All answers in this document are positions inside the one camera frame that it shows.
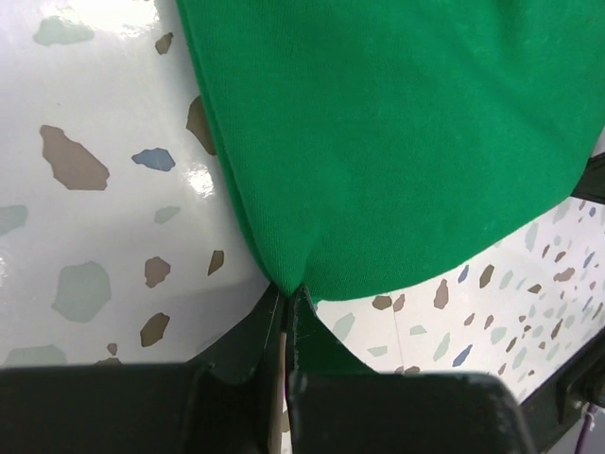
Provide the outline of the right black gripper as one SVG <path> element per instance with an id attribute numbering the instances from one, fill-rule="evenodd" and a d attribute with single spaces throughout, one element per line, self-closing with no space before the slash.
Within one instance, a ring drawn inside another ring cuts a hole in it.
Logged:
<path id="1" fill-rule="evenodd" d="M 604 332 L 600 331 L 521 403 L 536 450 L 546 453 L 580 420 L 588 404 L 604 403 Z"/>

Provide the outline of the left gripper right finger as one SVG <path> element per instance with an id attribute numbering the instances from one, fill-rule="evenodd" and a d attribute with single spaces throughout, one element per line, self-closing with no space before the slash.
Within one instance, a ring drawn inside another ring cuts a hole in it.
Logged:
<path id="1" fill-rule="evenodd" d="M 377 373 L 320 321 L 307 288 L 290 297 L 287 326 L 293 452 L 534 452 L 519 406 L 499 379 Z"/>

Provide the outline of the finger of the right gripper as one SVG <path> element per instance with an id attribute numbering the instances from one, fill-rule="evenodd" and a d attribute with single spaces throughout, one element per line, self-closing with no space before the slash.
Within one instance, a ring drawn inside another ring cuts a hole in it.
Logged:
<path id="1" fill-rule="evenodd" d="M 605 204 L 605 153 L 591 157 L 571 193 L 576 199 Z"/>

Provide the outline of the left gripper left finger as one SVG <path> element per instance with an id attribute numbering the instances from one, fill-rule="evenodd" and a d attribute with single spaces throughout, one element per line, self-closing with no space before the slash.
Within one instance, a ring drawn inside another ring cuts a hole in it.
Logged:
<path id="1" fill-rule="evenodd" d="M 5 453 L 276 453 L 285 298 L 184 363 L 28 367 L 1 374 Z"/>

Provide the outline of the green t-shirt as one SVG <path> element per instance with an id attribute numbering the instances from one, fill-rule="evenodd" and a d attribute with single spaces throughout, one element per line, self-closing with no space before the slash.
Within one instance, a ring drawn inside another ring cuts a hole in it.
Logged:
<path id="1" fill-rule="evenodd" d="M 604 125 L 600 1 L 181 1 L 268 280 L 338 301 L 449 271 L 568 198 Z"/>

